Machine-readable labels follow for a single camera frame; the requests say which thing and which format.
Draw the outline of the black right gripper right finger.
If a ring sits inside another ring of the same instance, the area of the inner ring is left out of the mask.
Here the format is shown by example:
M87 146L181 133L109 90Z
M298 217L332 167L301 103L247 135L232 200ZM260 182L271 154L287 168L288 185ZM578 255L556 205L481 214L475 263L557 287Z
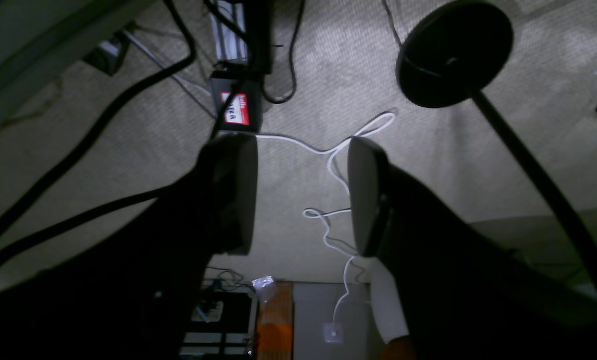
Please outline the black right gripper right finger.
M361 256L378 256L389 243L424 230L422 183L392 164L378 143L351 139L348 179L353 236Z

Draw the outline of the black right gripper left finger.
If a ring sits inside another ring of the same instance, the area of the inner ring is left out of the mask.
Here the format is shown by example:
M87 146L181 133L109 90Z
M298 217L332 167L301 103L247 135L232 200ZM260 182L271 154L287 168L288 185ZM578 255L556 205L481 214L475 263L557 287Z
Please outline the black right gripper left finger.
M168 241L182 256L245 256L253 243L257 139L233 134L207 142L189 173L172 184Z

